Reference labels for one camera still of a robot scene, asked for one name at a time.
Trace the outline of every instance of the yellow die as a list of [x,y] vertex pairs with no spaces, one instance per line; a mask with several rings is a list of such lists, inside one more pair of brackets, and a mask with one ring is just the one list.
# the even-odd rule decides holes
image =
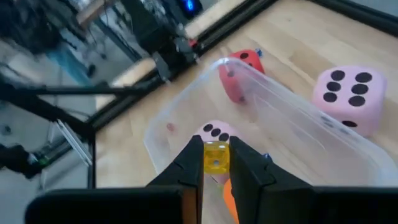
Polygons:
[[218,175],[229,172],[229,144],[223,141],[205,142],[204,170],[206,174]]

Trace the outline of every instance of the black metal frame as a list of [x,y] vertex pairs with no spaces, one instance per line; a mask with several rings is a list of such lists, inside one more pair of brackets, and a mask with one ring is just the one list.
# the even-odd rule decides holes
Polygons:
[[[197,38],[198,45],[194,48],[194,52],[198,56],[204,55],[216,44],[221,42],[230,33],[240,28],[247,21],[254,16],[270,7],[277,0],[246,0],[237,8],[229,12],[218,22],[214,23],[207,30],[202,32]],[[178,67],[172,68],[171,81],[176,79],[195,62],[183,63]],[[143,82],[150,82],[145,89],[138,88]],[[154,91],[156,88],[164,83],[159,75],[159,71],[154,69],[150,71],[143,80],[130,87],[124,88],[110,88],[110,87],[92,87],[92,88],[77,88],[77,87],[43,87],[43,88],[15,88],[6,83],[0,83],[0,100],[9,101],[10,103],[30,111],[49,121],[56,121],[57,119],[66,122],[74,132],[80,135],[82,141],[87,141],[89,150],[93,155],[93,165],[89,168],[88,187],[96,187],[96,145],[95,133],[101,128],[109,124],[114,118],[129,109],[133,104],[140,99]],[[64,110],[50,105],[41,100],[37,95],[95,95],[95,94],[112,94],[116,95],[116,99],[107,104],[105,107],[97,111],[93,116],[88,118],[85,122],[70,116]],[[63,138],[57,139],[51,148],[45,147],[42,149],[42,154],[48,155],[49,160],[45,167],[51,166],[55,161],[64,156],[72,148],[67,144]]]
[[398,37],[398,17],[349,0],[309,0]]

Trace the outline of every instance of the red die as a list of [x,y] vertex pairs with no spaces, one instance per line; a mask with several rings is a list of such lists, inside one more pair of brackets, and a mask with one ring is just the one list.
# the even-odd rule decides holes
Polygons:
[[[265,73],[258,54],[253,50],[241,50],[239,52],[229,55],[229,57],[239,58],[243,62],[246,62],[248,65],[257,69],[259,72]],[[228,97],[234,103],[244,104],[245,99],[243,91],[239,85],[239,83],[242,81],[239,79],[243,76],[236,75],[234,71],[228,71],[227,66],[220,66],[218,69],[220,72],[221,82]]]

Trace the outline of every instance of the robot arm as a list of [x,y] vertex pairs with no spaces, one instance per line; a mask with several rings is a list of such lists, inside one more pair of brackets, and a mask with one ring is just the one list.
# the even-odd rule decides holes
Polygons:
[[[62,217],[57,223],[201,223],[203,148],[201,137],[192,137],[146,187],[58,190],[40,196],[29,205],[26,223],[47,220],[48,213]],[[239,223],[390,223],[398,219],[393,206],[397,189],[313,187],[234,136],[229,154],[231,195]]]

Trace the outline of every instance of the pink foam die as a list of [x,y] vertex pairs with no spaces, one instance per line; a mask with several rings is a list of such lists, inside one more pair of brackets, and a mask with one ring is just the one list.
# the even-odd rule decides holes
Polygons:
[[362,136],[380,123],[386,79],[377,71],[342,66],[324,71],[313,91],[313,104]]

